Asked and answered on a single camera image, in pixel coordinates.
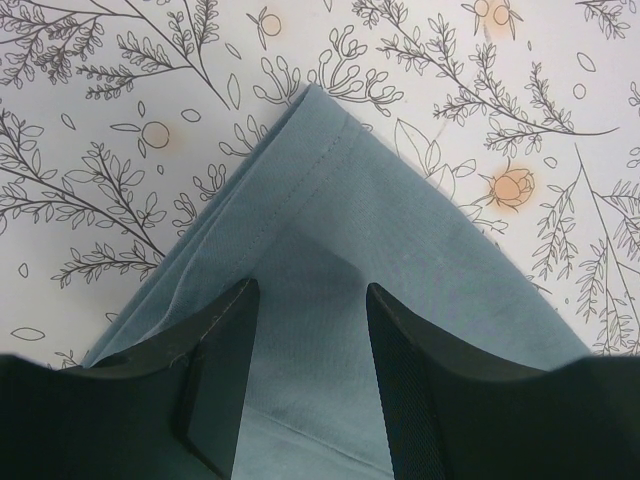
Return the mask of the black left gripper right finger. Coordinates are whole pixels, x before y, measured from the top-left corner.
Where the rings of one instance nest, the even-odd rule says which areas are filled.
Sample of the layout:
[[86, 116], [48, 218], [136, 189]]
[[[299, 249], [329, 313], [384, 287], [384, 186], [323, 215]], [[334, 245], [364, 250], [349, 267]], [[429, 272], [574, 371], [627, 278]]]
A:
[[639, 361], [543, 371], [483, 351], [378, 284], [369, 338], [397, 479], [635, 479]]

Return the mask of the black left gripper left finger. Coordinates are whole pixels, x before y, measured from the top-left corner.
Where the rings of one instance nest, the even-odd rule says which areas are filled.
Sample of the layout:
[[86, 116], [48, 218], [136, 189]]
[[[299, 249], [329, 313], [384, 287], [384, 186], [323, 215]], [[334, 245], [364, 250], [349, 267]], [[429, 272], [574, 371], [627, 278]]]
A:
[[236, 283], [89, 368], [1, 358], [5, 479], [228, 479], [260, 292]]

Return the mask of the blue t shirt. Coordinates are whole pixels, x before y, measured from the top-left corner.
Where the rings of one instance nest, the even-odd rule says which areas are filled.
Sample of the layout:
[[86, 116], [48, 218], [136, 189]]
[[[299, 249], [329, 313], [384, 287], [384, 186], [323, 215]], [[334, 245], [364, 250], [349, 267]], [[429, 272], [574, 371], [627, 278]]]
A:
[[451, 201], [307, 88], [86, 356], [119, 352], [243, 278], [260, 307], [237, 479], [388, 479], [366, 320], [377, 283], [499, 357], [551, 370], [587, 347]]

